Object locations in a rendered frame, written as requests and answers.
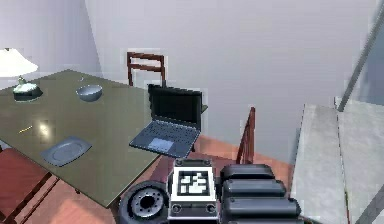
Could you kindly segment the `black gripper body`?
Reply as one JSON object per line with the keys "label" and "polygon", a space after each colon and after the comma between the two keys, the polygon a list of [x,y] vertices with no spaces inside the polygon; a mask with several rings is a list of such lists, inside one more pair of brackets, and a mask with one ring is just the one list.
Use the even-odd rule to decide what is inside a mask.
{"label": "black gripper body", "polygon": [[143,181],[120,201],[118,224],[168,224],[168,204],[165,183]]}

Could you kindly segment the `dark red wooden chair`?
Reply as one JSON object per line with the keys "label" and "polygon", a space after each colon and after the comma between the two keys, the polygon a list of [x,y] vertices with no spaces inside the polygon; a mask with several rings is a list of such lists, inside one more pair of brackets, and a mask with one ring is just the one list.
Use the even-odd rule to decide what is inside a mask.
{"label": "dark red wooden chair", "polygon": [[[237,150],[236,159],[226,159],[220,156],[210,156],[202,153],[192,153],[194,159],[208,159],[216,166],[216,171],[220,171],[224,166],[230,164],[252,164],[254,158],[254,131],[255,131],[255,108],[250,109],[246,125],[239,148]],[[156,168],[154,169],[151,180],[165,183],[169,173],[173,169],[174,159],[163,156]]]}
{"label": "dark red wooden chair", "polygon": [[15,217],[52,176],[12,148],[0,152],[0,224],[16,224]]}
{"label": "dark red wooden chair", "polygon": [[[133,59],[158,61],[160,65],[152,66],[152,65],[136,64],[132,62]],[[130,86],[133,85],[133,74],[132,74],[133,69],[149,71],[149,72],[158,72],[161,77],[161,83],[162,84],[166,83],[165,57],[163,55],[128,52],[127,53],[127,77],[128,77],[128,84]]]}

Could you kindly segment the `black open laptop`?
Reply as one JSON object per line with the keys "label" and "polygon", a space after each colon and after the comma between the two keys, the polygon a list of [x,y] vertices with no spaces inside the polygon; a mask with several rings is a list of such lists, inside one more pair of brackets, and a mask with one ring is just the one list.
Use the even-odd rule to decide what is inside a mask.
{"label": "black open laptop", "polygon": [[148,94],[152,120],[129,145],[186,158],[201,133],[202,93],[149,84]]}

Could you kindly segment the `olive green dining table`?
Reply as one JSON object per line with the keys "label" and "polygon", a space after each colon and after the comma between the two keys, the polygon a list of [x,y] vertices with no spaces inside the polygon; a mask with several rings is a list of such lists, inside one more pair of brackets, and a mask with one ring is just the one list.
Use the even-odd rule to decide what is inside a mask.
{"label": "olive green dining table", "polygon": [[[151,122],[148,92],[72,70],[34,82],[43,95],[32,102],[16,102],[10,87],[0,90],[0,140],[99,205],[110,207],[159,157],[129,145]],[[81,100],[76,90],[85,85],[100,85],[101,97]],[[42,151],[70,136],[92,147],[62,167],[42,158]]]}

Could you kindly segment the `grey blue square plate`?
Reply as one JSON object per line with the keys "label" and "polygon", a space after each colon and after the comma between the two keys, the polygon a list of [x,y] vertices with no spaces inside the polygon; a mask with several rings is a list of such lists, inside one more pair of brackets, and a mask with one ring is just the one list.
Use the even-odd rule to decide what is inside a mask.
{"label": "grey blue square plate", "polygon": [[78,159],[91,147],[92,145],[87,141],[70,136],[51,148],[42,151],[41,156],[49,164],[62,167]]}

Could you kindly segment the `grey blue bowl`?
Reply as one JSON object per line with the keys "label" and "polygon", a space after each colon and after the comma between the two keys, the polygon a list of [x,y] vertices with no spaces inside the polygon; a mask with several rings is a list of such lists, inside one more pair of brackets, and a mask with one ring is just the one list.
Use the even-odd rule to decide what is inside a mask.
{"label": "grey blue bowl", "polygon": [[76,90],[77,96],[85,102],[97,101],[102,95],[103,88],[100,85],[85,85]]}

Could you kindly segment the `white shade table lamp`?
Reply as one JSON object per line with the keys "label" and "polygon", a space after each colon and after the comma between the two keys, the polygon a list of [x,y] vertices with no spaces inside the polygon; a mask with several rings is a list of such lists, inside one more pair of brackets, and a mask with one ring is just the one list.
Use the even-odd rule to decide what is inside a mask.
{"label": "white shade table lamp", "polygon": [[24,75],[37,70],[38,66],[26,59],[17,49],[0,49],[0,78],[17,77],[18,84],[12,90],[16,102],[31,102],[43,95],[37,84],[24,78]]}

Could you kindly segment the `pale grey marbled counter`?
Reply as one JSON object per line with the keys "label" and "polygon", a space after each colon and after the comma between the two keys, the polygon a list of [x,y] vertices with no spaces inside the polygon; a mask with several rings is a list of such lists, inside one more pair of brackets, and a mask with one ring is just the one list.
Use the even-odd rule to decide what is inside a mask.
{"label": "pale grey marbled counter", "polygon": [[311,224],[384,224],[384,106],[306,104],[291,195]]}

